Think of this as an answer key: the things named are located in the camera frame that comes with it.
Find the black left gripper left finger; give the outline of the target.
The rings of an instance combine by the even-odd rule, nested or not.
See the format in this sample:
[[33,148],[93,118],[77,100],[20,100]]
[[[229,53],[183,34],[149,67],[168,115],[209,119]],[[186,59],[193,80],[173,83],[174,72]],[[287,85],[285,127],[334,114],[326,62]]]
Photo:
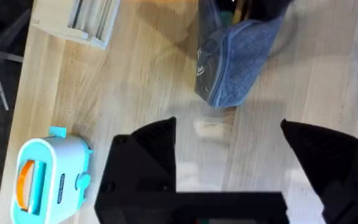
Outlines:
[[177,119],[171,117],[113,137],[97,198],[176,192]]

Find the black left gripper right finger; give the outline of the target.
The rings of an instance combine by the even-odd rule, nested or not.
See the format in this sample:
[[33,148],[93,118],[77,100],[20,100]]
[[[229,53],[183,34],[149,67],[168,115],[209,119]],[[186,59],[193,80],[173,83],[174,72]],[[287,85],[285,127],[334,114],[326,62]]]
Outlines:
[[324,221],[358,223],[358,138],[286,119],[280,127],[323,204]]

